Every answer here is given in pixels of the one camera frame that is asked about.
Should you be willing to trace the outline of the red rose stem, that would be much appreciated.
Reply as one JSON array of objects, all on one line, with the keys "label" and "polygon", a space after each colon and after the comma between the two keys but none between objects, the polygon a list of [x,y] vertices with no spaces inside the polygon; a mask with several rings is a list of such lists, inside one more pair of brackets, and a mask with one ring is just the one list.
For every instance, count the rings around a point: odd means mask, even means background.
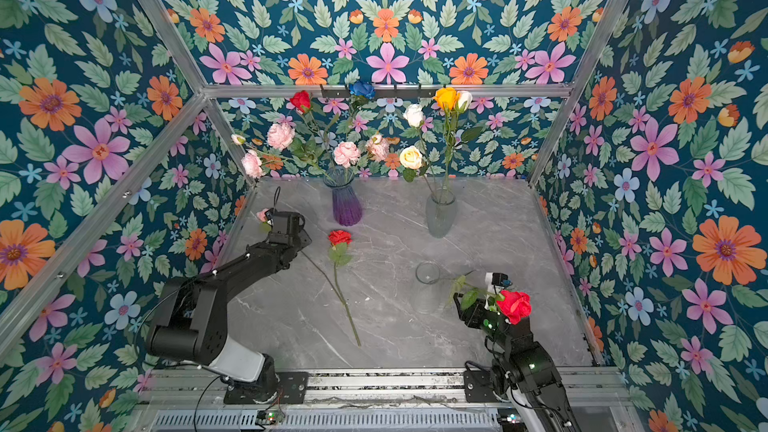
[{"label": "red rose stem", "polygon": [[325,124],[314,117],[312,100],[308,91],[302,90],[295,93],[290,98],[290,103],[294,105],[295,111],[299,114],[305,127],[312,135],[312,139],[300,141],[299,133],[296,133],[292,144],[289,146],[289,151],[293,154],[294,161],[304,162],[321,170],[324,180],[330,183],[332,177],[329,173],[329,168],[321,168],[321,166],[323,165],[324,157],[329,151],[328,133],[335,120],[332,119],[329,123]]},{"label": "red rose stem", "polygon": [[485,284],[486,273],[482,277],[482,286],[470,283],[474,271],[452,278],[449,293],[451,303],[455,306],[456,293],[468,294],[468,297],[464,298],[464,306],[471,305],[476,298],[484,300],[488,309],[504,316],[504,324],[501,327],[517,325],[528,319],[532,313],[530,296],[525,292],[512,290],[512,282],[511,286],[505,289],[489,290]]},{"label": "red rose stem", "polygon": [[306,252],[301,251],[300,254],[305,257],[309,263],[321,273],[325,281],[331,287],[331,290],[336,295],[341,305],[344,308],[347,320],[349,322],[353,337],[358,347],[362,346],[362,342],[359,337],[357,327],[354,322],[353,315],[351,313],[349,303],[343,293],[340,283],[339,272],[348,265],[352,256],[348,252],[349,245],[352,243],[352,235],[349,231],[344,229],[334,229],[328,233],[329,249],[328,258],[333,266],[333,274],[329,275],[323,268],[321,268],[314,259],[312,259]]}]

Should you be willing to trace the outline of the purple blue glass vase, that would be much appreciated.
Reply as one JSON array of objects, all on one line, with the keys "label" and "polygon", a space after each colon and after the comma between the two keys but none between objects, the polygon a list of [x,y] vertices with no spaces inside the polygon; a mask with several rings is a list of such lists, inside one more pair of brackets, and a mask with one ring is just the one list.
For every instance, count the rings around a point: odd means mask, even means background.
[{"label": "purple blue glass vase", "polygon": [[341,226],[353,226],[363,217],[362,205],[353,188],[354,175],[342,167],[331,167],[324,177],[331,191],[332,211]]}]

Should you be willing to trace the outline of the pink carnation spray stem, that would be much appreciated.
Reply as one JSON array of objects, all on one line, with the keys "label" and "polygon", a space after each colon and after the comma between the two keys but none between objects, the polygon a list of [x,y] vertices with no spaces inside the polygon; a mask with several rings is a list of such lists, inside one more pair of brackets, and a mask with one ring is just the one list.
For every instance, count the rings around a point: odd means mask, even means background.
[{"label": "pink carnation spray stem", "polygon": [[303,141],[295,128],[285,123],[272,124],[266,140],[259,143],[237,133],[232,133],[230,140],[244,149],[240,163],[248,178],[270,175],[277,171],[280,163],[284,166],[290,163],[297,169],[320,165],[322,151],[312,141]]}]

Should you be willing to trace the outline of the clear ribbed glass vase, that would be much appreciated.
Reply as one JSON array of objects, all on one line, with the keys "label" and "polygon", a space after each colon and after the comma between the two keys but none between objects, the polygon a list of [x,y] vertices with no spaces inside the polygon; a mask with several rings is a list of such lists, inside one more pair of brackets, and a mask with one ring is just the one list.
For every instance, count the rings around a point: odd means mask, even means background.
[{"label": "clear ribbed glass vase", "polygon": [[445,237],[451,230],[457,216],[457,200],[448,187],[432,192],[426,201],[426,223],[432,237]]}]

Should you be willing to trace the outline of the cream peach rose stem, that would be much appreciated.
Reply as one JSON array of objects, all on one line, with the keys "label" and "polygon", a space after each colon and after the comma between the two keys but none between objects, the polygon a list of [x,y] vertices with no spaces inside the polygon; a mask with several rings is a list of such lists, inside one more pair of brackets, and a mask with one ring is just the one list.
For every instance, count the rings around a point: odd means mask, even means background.
[{"label": "cream peach rose stem", "polygon": [[421,150],[417,146],[406,147],[399,153],[398,158],[400,165],[404,168],[404,180],[411,183],[417,177],[421,177],[427,184],[431,198],[438,202],[441,199],[441,195],[437,192],[433,182],[428,178],[431,163]]}]

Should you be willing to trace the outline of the blue rose stem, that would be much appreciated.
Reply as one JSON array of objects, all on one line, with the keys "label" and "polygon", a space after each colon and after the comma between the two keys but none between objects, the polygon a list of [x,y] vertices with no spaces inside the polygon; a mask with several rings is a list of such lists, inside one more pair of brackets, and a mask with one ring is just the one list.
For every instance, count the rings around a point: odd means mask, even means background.
[{"label": "blue rose stem", "polygon": [[358,81],[349,86],[350,107],[353,112],[375,99],[376,91],[371,83]]}]

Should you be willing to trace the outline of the white rose stem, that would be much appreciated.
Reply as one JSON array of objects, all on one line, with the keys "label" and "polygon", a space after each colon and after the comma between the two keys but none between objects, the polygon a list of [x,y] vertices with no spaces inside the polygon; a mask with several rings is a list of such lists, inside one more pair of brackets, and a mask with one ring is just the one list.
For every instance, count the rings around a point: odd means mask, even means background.
[{"label": "white rose stem", "polygon": [[408,125],[418,133],[418,144],[412,146],[417,146],[421,152],[429,159],[428,148],[424,139],[424,131],[422,130],[422,127],[425,123],[423,107],[417,104],[410,105],[404,113],[404,118]]}]

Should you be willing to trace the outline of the orange rose stem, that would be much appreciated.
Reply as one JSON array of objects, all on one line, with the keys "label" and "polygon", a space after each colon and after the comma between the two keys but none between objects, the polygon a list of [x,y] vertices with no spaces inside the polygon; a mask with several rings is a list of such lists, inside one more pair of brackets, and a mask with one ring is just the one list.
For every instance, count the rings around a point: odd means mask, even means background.
[{"label": "orange rose stem", "polygon": [[443,153],[444,174],[437,193],[437,202],[445,201],[447,182],[450,175],[450,169],[453,162],[453,156],[456,145],[456,132],[459,121],[459,98],[460,93],[452,87],[443,87],[436,92],[435,101],[444,112],[445,121],[443,128],[443,137],[445,140],[445,149]]}]

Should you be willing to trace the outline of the white rose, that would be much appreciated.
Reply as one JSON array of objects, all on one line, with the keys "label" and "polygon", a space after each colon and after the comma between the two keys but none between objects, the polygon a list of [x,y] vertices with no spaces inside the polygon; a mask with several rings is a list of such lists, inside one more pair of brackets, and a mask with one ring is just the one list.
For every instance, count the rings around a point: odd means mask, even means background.
[{"label": "white rose", "polygon": [[447,184],[450,176],[453,159],[455,155],[456,145],[458,143],[457,133],[459,130],[459,119],[469,108],[473,101],[473,96],[469,91],[456,91],[455,102],[450,111],[446,114],[447,123],[447,153],[446,153],[446,172],[444,176],[444,184]]}]

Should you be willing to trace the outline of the pink rosebud stem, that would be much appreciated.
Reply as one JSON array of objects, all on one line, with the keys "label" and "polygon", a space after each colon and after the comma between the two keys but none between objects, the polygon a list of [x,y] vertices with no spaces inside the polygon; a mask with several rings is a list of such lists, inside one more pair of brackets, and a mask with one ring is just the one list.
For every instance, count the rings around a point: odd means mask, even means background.
[{"label": "pink rosebud stem", "polygon": [[272,230],[272,210],[265,208],[256,213],[256,218],[259,223],[259,230],[263,233],[268,233]]}]

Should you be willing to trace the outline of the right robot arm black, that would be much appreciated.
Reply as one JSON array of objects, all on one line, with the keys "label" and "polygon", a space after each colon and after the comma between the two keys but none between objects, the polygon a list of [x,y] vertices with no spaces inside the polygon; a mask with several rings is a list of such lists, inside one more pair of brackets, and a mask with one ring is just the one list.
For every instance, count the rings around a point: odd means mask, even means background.
[{"label": "right robot arm black", "polygon": [[459,319],[485,334],[491,364],[465,362],[465,399],[496,399],[509,412],[498,421],[504,431],[578,431],[561,375],[550,354],[534,339],[532,306],[523,292],[502,290],[484,299],[474,291],[455,293]]}]

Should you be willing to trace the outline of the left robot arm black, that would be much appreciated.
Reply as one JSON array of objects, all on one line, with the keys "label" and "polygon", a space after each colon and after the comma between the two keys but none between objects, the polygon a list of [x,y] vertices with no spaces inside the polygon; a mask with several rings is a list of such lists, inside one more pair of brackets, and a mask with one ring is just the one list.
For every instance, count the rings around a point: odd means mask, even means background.
[{"label": "left robot arm black", "polygon": [[237,342],[228,330],[228,306],[256,282],[290,268],[311,239],[298,212],[270,209],[267,238],[241,256],[194,278],[168,280],[145,341],[157,357],[204,367],[234,387],[272,396],[278,378],[272,357]]}]

